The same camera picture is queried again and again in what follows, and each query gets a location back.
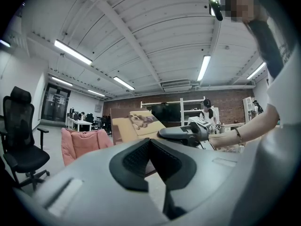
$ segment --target white wall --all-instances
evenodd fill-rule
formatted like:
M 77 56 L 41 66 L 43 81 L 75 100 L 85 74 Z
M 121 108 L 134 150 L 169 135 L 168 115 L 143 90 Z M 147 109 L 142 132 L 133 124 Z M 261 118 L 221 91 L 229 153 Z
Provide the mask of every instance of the white wall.
M 268 83 L 267 83 L 268 76 L 263 78 L 261 81 L 259 81 L 256 84 L 256 87 L 253 89 L 254 95 L 256 100 L 258 101 L 259 105 L 263 108 L 265 111 L 268 103 Z
M 102 106 L 101 111 L 99 113 L 94 111 L 95 105 Z M 70 93 L 68 107 L 67 107 L 67 113 L 69 113 L 69 110 L 72 107 L 74 108 L 74 111 L 78 111 L 79 113 L 84 112 L 85 115 L 87 113 L 92 113 L 94 116 L 94 119 L 96 119 L 96 116 L 102 117 L 102 115 L 103 115 L 103 101 L 94 99 L 89 96 L 85 96 L 85 95 L 77 93 L 75 91 L 71 91 L 71 93 Z
M 35 108 L 32 128 L 39 124 L 40 102 L 48 82 L 48 63 L 28 57 L 20 48 L 0 49 L 0 114 L 3 115 L 3 98 L 9 96 L 14 86 L 29 91 Z

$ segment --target glass door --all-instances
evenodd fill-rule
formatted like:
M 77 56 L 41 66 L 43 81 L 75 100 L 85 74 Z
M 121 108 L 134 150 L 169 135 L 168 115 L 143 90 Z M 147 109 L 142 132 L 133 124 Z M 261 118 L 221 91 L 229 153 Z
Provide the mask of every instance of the glass door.
M 42 107 L 42 119 L 65 122 L 70 90 L 48 84 Z

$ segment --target white desk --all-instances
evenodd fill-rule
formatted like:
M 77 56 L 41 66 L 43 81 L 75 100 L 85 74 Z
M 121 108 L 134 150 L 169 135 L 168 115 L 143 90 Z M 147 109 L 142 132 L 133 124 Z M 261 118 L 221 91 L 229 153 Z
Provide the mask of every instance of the white desk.
M 77 124 L 77 131 L 79 131 L 79 126 L 80 125 L 89 125 L 90 126 L 90 129 L 89 131 L 91 131 L 92 129 L 92 123 L 88 122 L 88 121 L 82 121 L 82 120 L 74 120 L 74 119 L 71 119 L 69 117 L 67 117 L 67 127 L 69 129 L 69 126 L 70 126 L 70 123 L 71 123 L 71 129 L 73 129 L 73 125 L 74 124 Z
M 230 131 L 232 129 L 238 128 L 243 126 L 245 123 L 233 123 L 233 124 L 226 124 L 226 125 L 221 125 L 220 133 L 224 133 L 227 131 Z

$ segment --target pink cushion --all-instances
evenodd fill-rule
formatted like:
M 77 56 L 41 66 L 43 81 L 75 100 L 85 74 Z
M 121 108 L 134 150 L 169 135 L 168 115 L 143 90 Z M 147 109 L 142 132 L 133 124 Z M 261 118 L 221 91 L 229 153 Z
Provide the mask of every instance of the pink cushion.
M 69 165 L 76 159 L 75 151 L 73 148 L 71 131 L 62 128 L 62 154 L 65 166 Z
M 71 133 L 72 142 L 76 158 L 85 153 L 98 150 L 97 133 L 94 131 L 88 133 Z
M 62 128 L 62 154 L 65 166 L 68 166 L 85 153 L 113 146 L 105 130 L 76 132 Z

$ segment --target television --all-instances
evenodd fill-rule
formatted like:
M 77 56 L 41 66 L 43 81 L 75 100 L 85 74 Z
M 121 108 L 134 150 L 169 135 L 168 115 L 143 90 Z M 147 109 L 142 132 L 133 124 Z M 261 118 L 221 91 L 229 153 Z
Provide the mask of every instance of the television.
M 151 107 L 151 113 L 160 122 L 181 122 L 180 104 L 160 104 Z

